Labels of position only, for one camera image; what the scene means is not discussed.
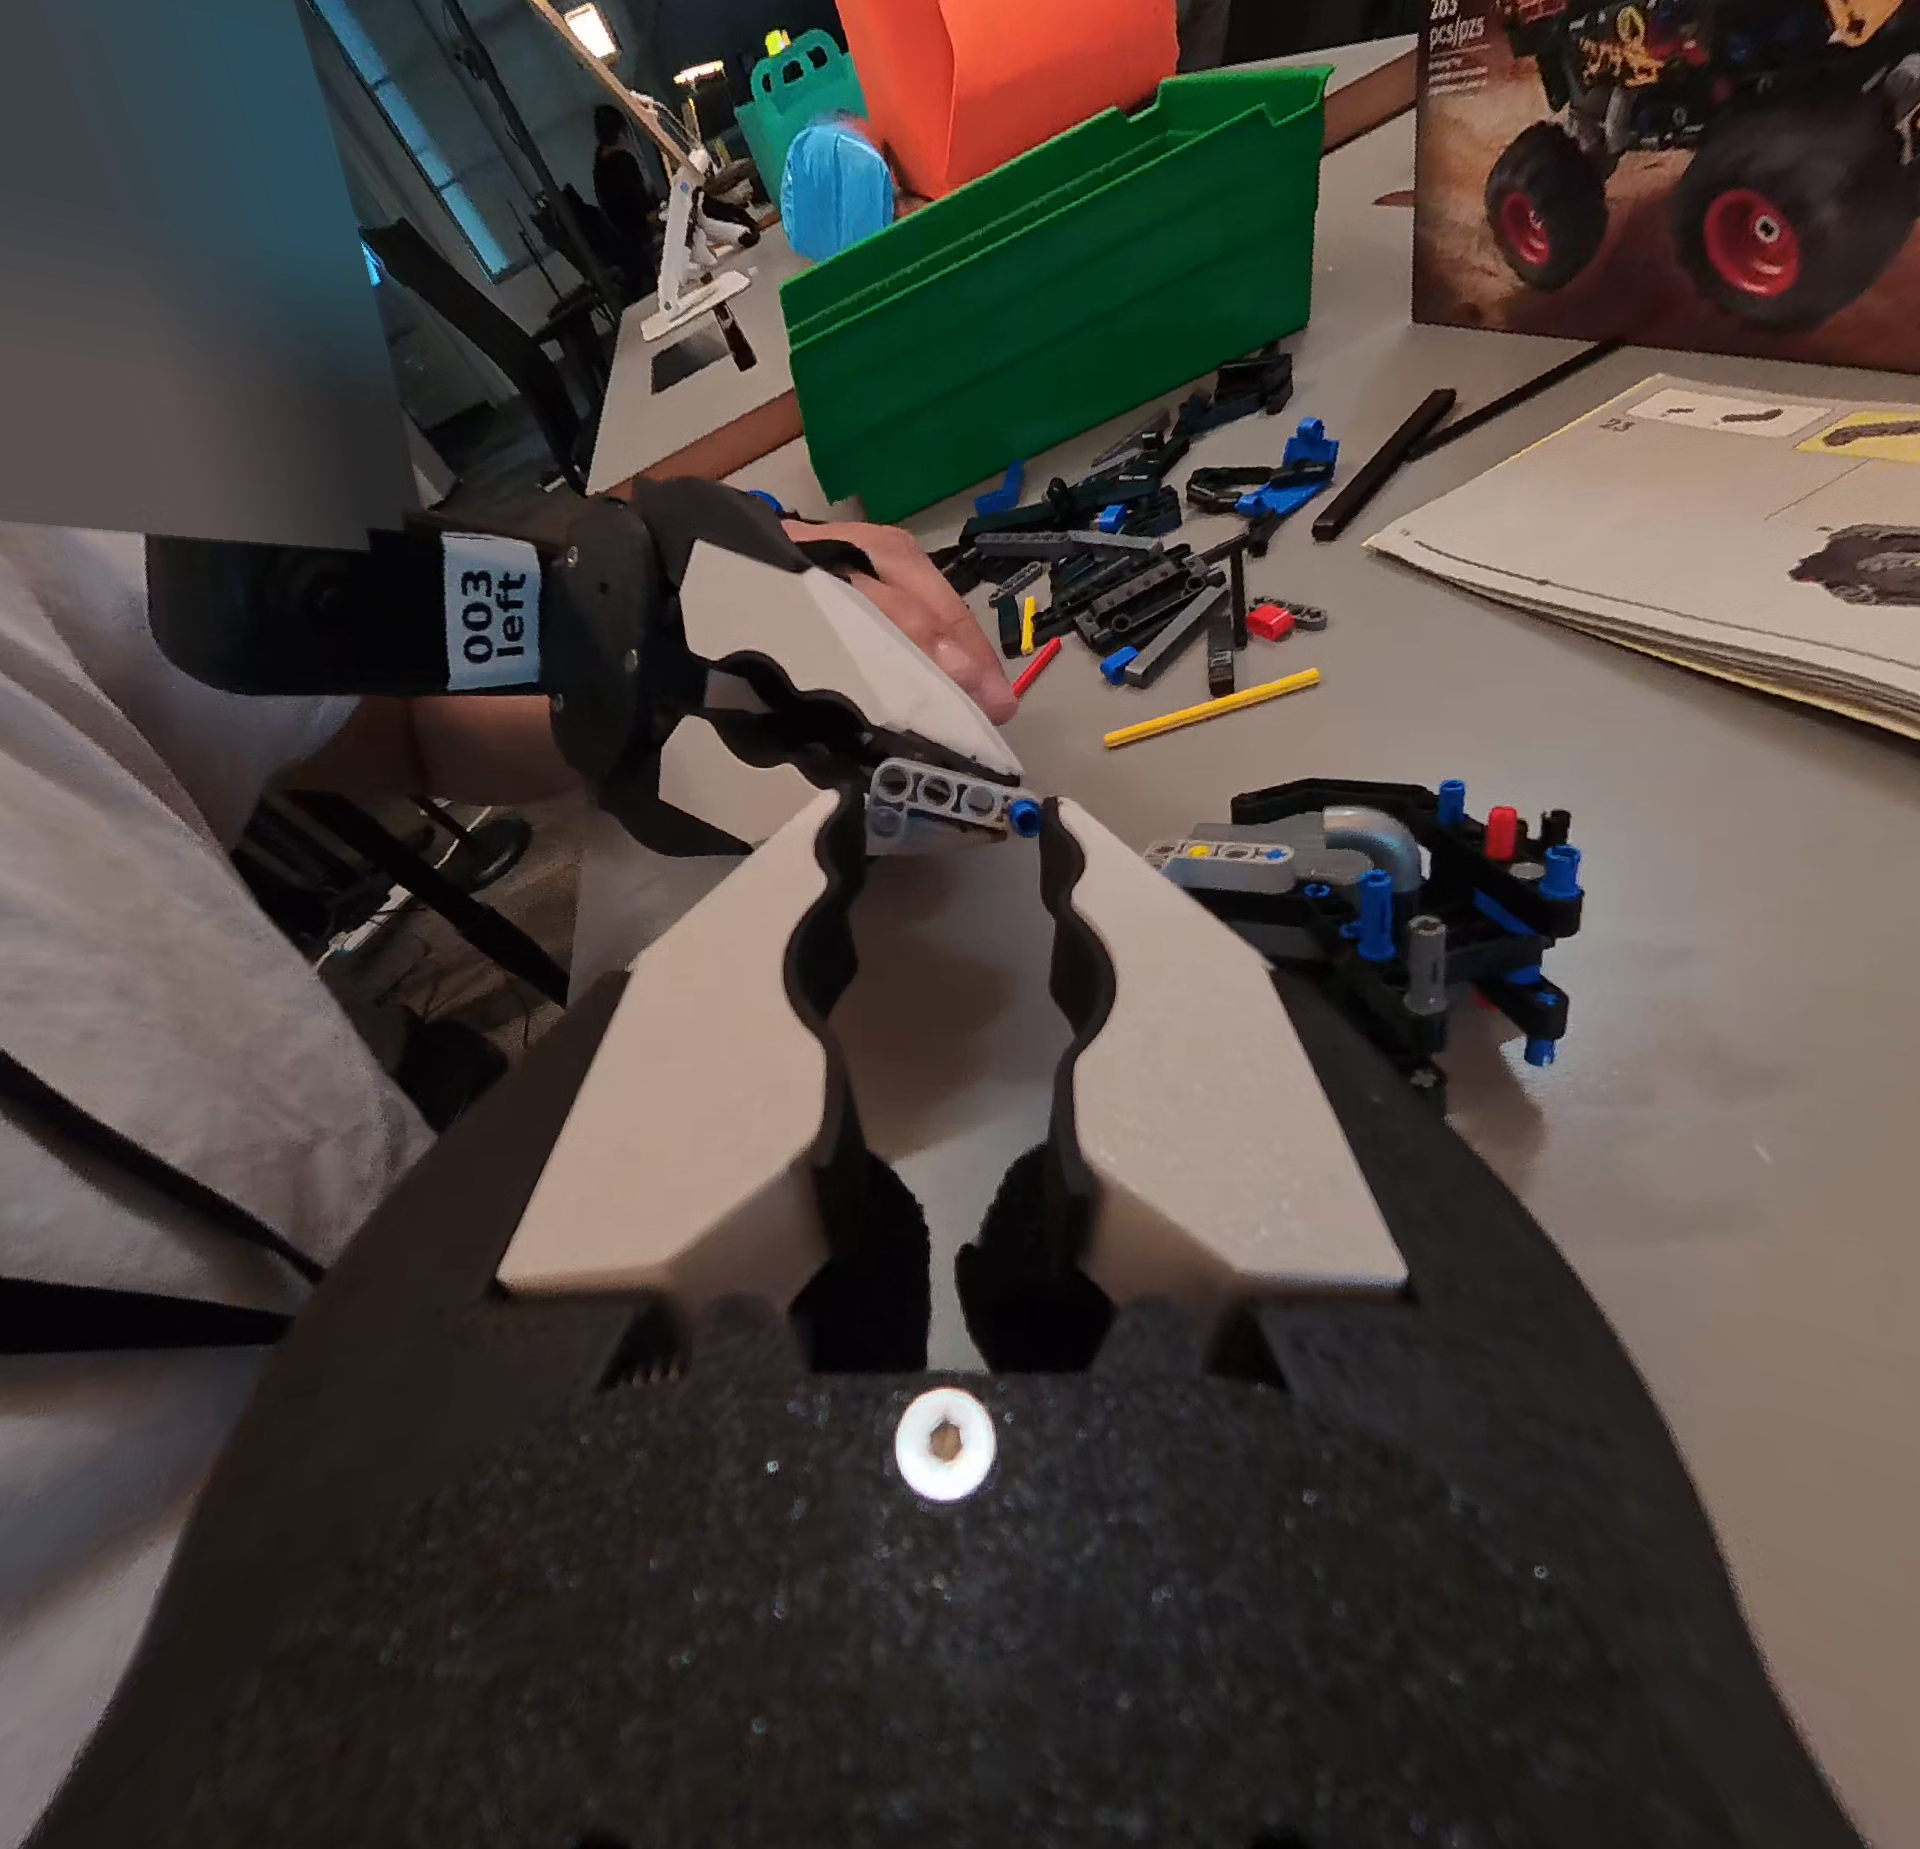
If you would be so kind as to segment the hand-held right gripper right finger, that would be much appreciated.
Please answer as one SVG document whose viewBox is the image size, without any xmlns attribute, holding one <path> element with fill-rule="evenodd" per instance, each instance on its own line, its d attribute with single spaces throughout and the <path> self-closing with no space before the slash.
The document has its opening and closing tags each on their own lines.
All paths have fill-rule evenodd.
<svg viewBox="0 0 1920 1849">
<path fill-rule="evenodd" d="M 1038 858 L 1070 1027 L 1048 1259 L 1115 1304 L 1395 1298 L 1403 1250 L 1261 955 L 1070 798 Z"/>
</svg>

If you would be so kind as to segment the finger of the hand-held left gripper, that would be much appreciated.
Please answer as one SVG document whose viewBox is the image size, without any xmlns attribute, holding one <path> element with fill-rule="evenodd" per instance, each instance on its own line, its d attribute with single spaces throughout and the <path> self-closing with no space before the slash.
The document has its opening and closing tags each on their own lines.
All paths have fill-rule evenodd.
<svg viewBox="0 0 1920 1849">
<path fill-rule="evenodd" d="M 1022 760 L 972 698 L 862 593 L 822 566 L 774 566 L 693 542 L 680 582 L 686 648 L 752 683 L 772 712 L 846 719 L 880 757 L 1012 786 Z"/>
<path fill-rule="evenodd" d="M 860 797 L 871 734 L 838 706 L 691 711 L 661 746 L 661 806 L 747 849 L 801 821 L 824 834 Z"/>
</svg>

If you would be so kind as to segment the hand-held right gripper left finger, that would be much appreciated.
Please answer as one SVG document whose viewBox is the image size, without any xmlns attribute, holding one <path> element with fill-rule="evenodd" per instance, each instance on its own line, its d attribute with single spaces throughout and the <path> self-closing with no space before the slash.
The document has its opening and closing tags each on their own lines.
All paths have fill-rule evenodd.
<svg viewBox="0 0 1920 1849">
<path fill-rule="evenodd" d="M 860 1189 L 830 1013 L 862 874 L 862 810 L 813 789 L 632 961 L 497 1264 L 503 1292 L 792 1304 Z"/>
</svg>

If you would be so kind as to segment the grey angled beam blue pin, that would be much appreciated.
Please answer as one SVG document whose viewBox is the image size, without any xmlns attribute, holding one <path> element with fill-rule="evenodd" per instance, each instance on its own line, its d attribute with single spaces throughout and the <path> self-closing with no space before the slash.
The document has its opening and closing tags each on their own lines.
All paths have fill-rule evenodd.
<svg viewBox="0 0 1920 1849">
<path fill-rule="evenodd" d="M 880 762 L 864 789 L 864 854 L 944 854 L 1035 838 L 1044 806 L 1022 788 L 918 760 Z"/>
</svg>

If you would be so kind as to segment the black toy chassis assembly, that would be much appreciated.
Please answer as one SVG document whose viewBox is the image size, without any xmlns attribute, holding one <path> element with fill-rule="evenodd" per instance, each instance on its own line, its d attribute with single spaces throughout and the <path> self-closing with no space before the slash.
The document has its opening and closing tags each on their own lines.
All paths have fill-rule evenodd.
<svg viewBox="0 0 1920 1849">
<path fill-rule="evenodd" d="M 1547 951 L 1581 929 L 1581 851 L 1567 807 L 1527 821 L 1469 807 L 1467 784 L 1305 776 L 1235 794 L 1228 818 L 1165 835 L 1144 860 L 1273 970 L 1318 982 L 1420 1091 L 1456 997 L 1472 997 L 1547 1067 L 1569 995 Z"/>
</svg>

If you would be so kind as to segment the instruction booklet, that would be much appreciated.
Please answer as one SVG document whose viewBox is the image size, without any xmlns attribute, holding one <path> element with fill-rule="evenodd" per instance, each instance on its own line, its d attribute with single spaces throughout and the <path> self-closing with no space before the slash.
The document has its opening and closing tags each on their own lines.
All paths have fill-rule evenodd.
<svg viewBox="0 0 1920 1849">
<path fill-rule="evenodd" d="M 1656 371 L 1366 548 L 1767 696 L 1918 734 L 1918 404 Z"/>
</svg>

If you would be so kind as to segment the person's left forearm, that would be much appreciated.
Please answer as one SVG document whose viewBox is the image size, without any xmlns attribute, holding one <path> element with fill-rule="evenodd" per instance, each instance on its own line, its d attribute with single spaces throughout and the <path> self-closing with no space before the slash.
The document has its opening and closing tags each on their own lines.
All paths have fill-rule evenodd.
<svg viewBox="0 0 1920 1849">
<path fill-rule="evenodd" d="M 535 806 L 584 794 L 543 696 L 359 700 L 342 730 L 283 779 L 354 801 Z"/>
</svg>

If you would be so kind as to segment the monster truck set box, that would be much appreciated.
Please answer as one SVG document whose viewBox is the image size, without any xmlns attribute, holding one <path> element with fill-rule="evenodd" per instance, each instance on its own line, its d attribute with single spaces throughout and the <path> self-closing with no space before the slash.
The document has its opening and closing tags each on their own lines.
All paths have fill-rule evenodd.
<svg viewBox="0 0 1920 1849">
<path fill-rule="evenodd" d="M 1411 314 L 1918 371 L 1918 0 L 1426 0 Z"/>
</svg>

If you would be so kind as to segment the person's left hand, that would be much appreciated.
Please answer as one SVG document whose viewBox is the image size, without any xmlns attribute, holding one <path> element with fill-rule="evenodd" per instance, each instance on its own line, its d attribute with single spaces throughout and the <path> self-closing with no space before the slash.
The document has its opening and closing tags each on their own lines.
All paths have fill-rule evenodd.
<svg viewBox="0 0 1920 1849">
<path fill-rule="evenodd" d="M 994 644 L 914 534 L 871 521 L 784 517 L 782 526 L 801 548 L 827 542 L 853 548 L 867 566 L 849 569 L 852 588 L 943 666 L 998 729 L 1014 719 L 1020 701 Z"/>
</svg>

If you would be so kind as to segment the pile of loose brick pieces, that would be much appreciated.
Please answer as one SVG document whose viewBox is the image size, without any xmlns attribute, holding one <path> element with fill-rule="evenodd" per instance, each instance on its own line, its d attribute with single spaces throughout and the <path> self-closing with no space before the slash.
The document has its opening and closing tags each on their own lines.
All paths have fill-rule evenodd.
<svg viewBox="0 0 1920 1849">
<path fill-rule="evenodd" d="M 1000 651 L 1017 665 L 1058 635 L 1081 643 L 1109 683 L 1149 684 L 1219 613 L 1233 616 L 1235 647 L 1249 560 L 1332 487 L 1339 443 L 1305 418 L 1274 462 L 1204 462 L 1195 448 L 1243 419 L 1274 434 L 1293 394 L 1293 353 L 1273 338 L 1151 412 L 1081 473 L 1027 488 L 1012 463 L 932 559 L 954 591 L 987 591 Z"/>
</svg>

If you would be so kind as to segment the black mesh chair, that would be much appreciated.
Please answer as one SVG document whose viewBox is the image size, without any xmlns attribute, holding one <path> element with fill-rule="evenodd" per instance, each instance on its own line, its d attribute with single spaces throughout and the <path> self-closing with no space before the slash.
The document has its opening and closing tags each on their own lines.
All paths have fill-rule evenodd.
<svg viewBox="0 0 1920 1849">
<path fill-rule="evenodd" d="M 557 470 L 569 488 L 585 493 L 609 378 L 591 293 L 579 291 L 536 333 L 528 333 L 456 273 L 408 219 L 359 229 L 359 235 L 383 276 L 414 293 L 513 382 Z"/>
</svg>

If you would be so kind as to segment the white stand with wooden board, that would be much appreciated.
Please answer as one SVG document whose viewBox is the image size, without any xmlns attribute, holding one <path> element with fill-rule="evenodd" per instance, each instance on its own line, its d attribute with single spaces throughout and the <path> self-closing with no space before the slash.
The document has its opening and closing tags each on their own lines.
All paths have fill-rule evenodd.
<svg viewBox="0 0 1920 1849">
<path fill-rule="evenodd" d="M 654 140 L 670 169 L 655 306 L 641 320 L 641 336 L 646 344 L 671 340 L 686 325 L 714 316 L 736 368 L 742 371 L 754 368 L 754 352 L 728 307 L 750 288 L 752 276 L 737 255 L 757 244 L 757 229 L 732 224 L 711 210 L 711 202 L 732 181 L 736 169 L 717 165 L 699 137 L 659 98 L 623 86 L 608 60 L 596 55 L 547 0 L 525 0 L 525 3 L 563 42 L 621 117 Z"/>
</svg>

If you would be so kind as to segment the green plastic bin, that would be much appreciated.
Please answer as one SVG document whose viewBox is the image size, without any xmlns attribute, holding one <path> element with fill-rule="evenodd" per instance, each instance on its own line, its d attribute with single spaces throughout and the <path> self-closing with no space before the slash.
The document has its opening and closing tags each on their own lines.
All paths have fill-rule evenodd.
<svg viewBox="0 0 1920 1849">
<path fill-rule="evenodd" d="M 1169 79 L 791 276 L 824 494 L 912 514 L 1300 329 L 1327 77 Z"/>
</svg>

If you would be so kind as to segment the yellow axle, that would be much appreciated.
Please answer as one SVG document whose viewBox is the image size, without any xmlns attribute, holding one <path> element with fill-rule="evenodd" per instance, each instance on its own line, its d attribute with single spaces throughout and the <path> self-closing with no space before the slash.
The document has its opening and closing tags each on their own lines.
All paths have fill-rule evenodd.
<svg viewBox="0 0 1920 1849">
<path fill-rule="evenodd" d="M 1166 711 L 1151 714 L 1146 719 L 1139 719 L 1111 733 L 1103 733 L 1101 746 L 1106 751 L 1121 751 L 1130 746 L 1139 746 L 1143 742 L 1151 742 L 1155 738 L 1165 738 L 1169 733 L 1182 733 L 1187 729 L 1195 729 L 1238 711 L 1250 711 L 1263 706 L 1274 700 L 1287 700 L 1297 692 L 1309 690 L 1318 686 L 1324 679 L 1324 670 L 1318 666 L 1298 668 L 1283 677 L 1261 683 L 1245 689 L 1235 689 L 1223 696 L 1208 698 L 1204 701 L 1195 701 L 1190 706 Z"/>
</svg>

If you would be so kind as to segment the blue wrapped roll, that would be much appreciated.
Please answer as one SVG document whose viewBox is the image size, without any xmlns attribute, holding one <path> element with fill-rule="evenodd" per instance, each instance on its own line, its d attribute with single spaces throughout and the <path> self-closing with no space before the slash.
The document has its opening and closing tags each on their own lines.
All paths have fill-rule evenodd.
<svg viewBox="0 0 1920 1849">
<path fill-rule="evenodd" d="M 894 165 L 862 117 L 833 109 L 795 132 L 779 214 L 796 257 L 827 261 L 892 226 L 899 207 Z"/>
</svg>

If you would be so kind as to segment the window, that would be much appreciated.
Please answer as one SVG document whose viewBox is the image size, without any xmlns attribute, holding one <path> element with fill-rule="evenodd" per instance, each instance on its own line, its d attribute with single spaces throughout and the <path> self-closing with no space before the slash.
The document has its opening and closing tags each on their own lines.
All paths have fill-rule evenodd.
<svg viewBox="0 0 1920 1849">
<path fill-rule="evenodd" d="M 513 176 L 416 0 L 309 0 L 488 283 L 524 261 Z"/>
</svg>

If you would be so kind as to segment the teal tote bag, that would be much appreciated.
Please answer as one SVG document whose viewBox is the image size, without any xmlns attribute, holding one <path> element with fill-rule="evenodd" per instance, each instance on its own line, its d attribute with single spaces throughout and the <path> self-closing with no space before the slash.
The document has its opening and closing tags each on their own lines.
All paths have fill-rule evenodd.
<svg viewBox="0 0 1920 1849">
<path fill-rule="evenodd" d="M 837 115 L 862 117 L 864 98 L 852 60 L 827 30 L 805 30 L 752 62 L 747 98 L 732 117 L 754 181 L 772 204 L 792 139 L 809 121 Z"/>
</svg>

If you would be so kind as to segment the person's white t-shirt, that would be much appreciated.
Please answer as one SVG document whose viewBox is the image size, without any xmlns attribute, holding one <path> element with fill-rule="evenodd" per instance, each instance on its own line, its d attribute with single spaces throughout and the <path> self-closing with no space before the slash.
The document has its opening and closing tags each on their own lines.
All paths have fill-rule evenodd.
<svg viewBox="0 0 1920 1849">
<path fill-rule="evenodd" d="M 353 711 L 172 666 L 141 537 L 4 524 L 4 1058 L 322 1266 L 432 1134 L 228 849 Z M 264 1356 L 4 1360 L 4 1844 L 97 1728 Z"/>
</svg>

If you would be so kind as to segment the long black beam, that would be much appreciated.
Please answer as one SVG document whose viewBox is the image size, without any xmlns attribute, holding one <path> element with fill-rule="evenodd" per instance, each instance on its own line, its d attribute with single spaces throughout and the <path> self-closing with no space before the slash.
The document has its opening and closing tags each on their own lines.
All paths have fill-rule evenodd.
<svg viewBox="0 0 1920 1849">
<path fill-rule="evenodd" d="M 1351 473 L 1335 499 L 1309 524 L 1309 539 L 1330 544 L 1340 537 L 1374 501 L 1386 481 L 1404 468 L 1451 418 L 1458 402 L 1452 388 L 1433 390 L 1400 423 L 1392 435 Z"/>
</svg>

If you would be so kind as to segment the orange paper bag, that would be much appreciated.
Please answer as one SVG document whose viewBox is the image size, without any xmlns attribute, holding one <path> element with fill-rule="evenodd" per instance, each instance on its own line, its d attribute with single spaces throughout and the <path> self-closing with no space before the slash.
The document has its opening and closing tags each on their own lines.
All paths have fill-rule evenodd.
<svg viewBox="0 0 1920 1849">
<path fill-rule="evenodd" d="M 939 197 L 1178 69 L 1175 0 L 833 0 L 867 121 Z"/>
</svg>

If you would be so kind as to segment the thin black rod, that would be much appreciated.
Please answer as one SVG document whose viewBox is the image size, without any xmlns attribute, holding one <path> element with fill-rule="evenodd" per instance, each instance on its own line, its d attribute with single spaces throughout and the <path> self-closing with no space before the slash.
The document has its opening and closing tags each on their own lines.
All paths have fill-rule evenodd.
<svg viewBox="0 0 1920 1849">
<path fill-rule="evenodd" d="M 1547 371 L 1534 374 L 1525 382 L 1512 385 L 1502 395 L 1495 395 L 1492 400 L 1475 406 L 1472 412 L 1469 412 L 1463 415 L 1452 415 L 1448 423 L 1439 424 L 1431 435 L 1420 437 L 1420 443 L 1411 450 L 1411 457 L 1422 459 L 1422 457 L 1436 454 L 1438 448 L 1452 445 L 1469 434 L 1480 430 L 1489 423 L 1495 423 L 1502 415 L 1509 415 L 1511 412 L 1518 408 L 1523 402 L 1529 402 L 1529 400 L 1551 391 L 1561 382 L 1572 381 L 1575 375 L 1579 375 L 1583 371 L 1589 371 L 1595 363 L 1604 361 L 1609 353 L 1619 352 L 1621 348 L 1625 348 L 1625 336 L 1609 336 L 1609 338 L 1603 338 L 1599 344 L 1591 344 L 1588 348 L 1577 350 L 1575 353 L 1569 353 L 1561 363 L 1551 364 Z"/>
</svg>

